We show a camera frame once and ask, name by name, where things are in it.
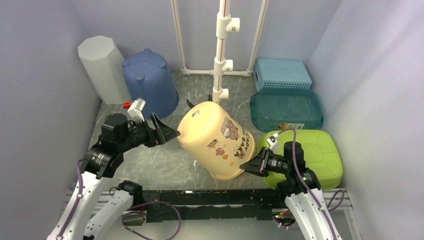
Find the beige plastic bucket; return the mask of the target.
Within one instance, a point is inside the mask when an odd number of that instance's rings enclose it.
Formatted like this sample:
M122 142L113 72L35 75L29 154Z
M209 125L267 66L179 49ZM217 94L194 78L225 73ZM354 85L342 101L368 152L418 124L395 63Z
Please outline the beige plastic bucket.
M180 121L177 141L209 174L230 180L243 170L240 165L256 154L253 135L213 101L204 101Z

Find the teal translucent plastic tub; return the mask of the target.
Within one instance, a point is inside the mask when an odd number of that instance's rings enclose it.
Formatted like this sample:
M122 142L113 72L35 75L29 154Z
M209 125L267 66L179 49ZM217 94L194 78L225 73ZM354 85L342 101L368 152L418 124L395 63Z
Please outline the teal translucent plastic tub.
M249 101L251 121L262 132L286 128L319 130L324 125L322 104L306 88L263 88Z

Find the blue bucket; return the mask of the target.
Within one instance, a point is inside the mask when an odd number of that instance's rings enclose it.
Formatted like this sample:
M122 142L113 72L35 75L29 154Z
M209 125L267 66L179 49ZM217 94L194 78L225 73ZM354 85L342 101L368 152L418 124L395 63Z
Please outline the blue bucket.
M145 100L142 114L155 113L163 119L171 115L179 104L171 69L166 59L145 48L121 63L122 75L132 101Z

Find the lime green plastic tub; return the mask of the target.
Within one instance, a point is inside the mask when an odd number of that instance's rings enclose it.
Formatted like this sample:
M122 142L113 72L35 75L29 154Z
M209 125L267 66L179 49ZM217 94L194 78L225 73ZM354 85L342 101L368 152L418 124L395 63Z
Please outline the lime green plastic tub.
M257 152L259 153L262 147L270 147L267 142L268 137L279 132L275 130L262 135L256 141ZM277 138L278 147L273 148L274 153L283 156L284 143L292 141L293 138L292 130L280 134ZM316 174L321 188L330 190L338 187L344 171L341 157L332 137L322 130L299 129L296 130L295 140L301 144L306 167ZM283 174L275 172L270 172L269 176L263 178L265 184L271 189L275 189L277 184L285 179Z

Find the translucent white faceted bin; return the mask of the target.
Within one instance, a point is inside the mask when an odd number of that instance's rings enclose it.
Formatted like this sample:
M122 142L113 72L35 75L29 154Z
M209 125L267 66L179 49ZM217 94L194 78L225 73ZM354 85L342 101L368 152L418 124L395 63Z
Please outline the translucent white faceted bin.
M97 95L105 104L131 100L123 78L124 57L112 38L103 35L87 38L77 51Z

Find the light blue perforated basket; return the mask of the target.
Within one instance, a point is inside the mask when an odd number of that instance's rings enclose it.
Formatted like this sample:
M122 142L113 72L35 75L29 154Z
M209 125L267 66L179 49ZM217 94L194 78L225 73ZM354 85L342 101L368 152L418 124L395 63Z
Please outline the light blue perforated basket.
M312 80L300 60L257 58L252 74L257 91L263 88L309 89Z

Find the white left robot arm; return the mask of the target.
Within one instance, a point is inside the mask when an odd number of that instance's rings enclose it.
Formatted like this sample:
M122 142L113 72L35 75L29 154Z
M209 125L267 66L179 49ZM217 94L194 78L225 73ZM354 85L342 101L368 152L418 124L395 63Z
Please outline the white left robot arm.
M164 145L180 135L165 125L155 113L150 116L154 128L145 120L129 120L122 113L105 118L97 142L76 164L77 183L49 240L98 240L101 234L127 209L147 205L141 185L124 181L115 189L112 200L95 216L92 212L109 181L124 161L124 153L141 145Z

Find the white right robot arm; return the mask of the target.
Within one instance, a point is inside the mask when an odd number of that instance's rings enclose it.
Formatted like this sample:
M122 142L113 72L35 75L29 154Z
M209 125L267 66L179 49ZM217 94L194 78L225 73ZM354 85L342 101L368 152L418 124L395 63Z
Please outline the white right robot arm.
M289 209L306 240L342 238L325 203L318 177L306 167L300 143L286 142L282 155L263 147L240 169L259 177L267 177L271 172L285 176L275 187L275 200L280 207Z

